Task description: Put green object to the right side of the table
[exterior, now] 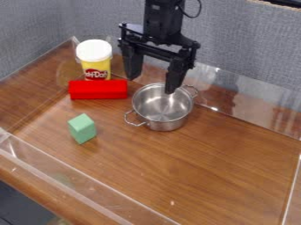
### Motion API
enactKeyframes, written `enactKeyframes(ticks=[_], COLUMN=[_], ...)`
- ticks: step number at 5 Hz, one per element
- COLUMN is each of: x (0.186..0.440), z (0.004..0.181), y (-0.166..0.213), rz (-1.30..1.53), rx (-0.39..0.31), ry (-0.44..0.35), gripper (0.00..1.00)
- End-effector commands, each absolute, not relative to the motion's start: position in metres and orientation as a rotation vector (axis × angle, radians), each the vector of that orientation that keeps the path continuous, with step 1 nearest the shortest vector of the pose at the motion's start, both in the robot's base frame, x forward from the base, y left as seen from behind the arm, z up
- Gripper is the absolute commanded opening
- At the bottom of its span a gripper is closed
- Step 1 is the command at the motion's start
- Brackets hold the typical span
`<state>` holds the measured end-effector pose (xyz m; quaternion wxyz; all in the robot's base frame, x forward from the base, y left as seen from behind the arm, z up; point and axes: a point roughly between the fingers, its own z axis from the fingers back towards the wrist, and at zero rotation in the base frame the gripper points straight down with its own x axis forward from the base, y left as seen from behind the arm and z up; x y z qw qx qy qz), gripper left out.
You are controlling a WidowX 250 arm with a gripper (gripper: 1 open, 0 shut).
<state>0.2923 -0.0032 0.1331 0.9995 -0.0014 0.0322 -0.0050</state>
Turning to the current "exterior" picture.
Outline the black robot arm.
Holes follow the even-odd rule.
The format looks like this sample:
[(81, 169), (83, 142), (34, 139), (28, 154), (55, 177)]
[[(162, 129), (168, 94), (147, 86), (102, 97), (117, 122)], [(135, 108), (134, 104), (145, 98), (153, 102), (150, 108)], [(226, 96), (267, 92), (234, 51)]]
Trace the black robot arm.
[(121, 23), (123, 67), (129, 80), (141, 76), (143, 56), (166, 61), (165, 93), (172, 94), (182, 85), (188, 71), (194, 68), (201, 44), (181, 33), (184, 17), (197, 18), (185, 12), (186, 0), (146, 0), (143, 25)]

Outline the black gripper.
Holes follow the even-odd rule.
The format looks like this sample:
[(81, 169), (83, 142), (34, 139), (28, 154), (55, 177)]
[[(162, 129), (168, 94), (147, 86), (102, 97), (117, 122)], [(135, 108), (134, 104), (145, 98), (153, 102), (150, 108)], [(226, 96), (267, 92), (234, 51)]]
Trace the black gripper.
[[(143, 31), (143, 26), (131, 23), (121, 23), (122, 36), (119, 47), (122, 50), (123, 67), (129, 80), (141, 76), (143, 56), (147, 55), (166, 62), (170, 62), (166, 74), (165, 93), (173, 94), (182, 86), (188, 70), (194, 67), (200, 43), (188, 38), (181, 32), (168, 35), (164, 39), (150, 36)], [(178, 46), (178, 53), (161, 48), (162, 45)]]

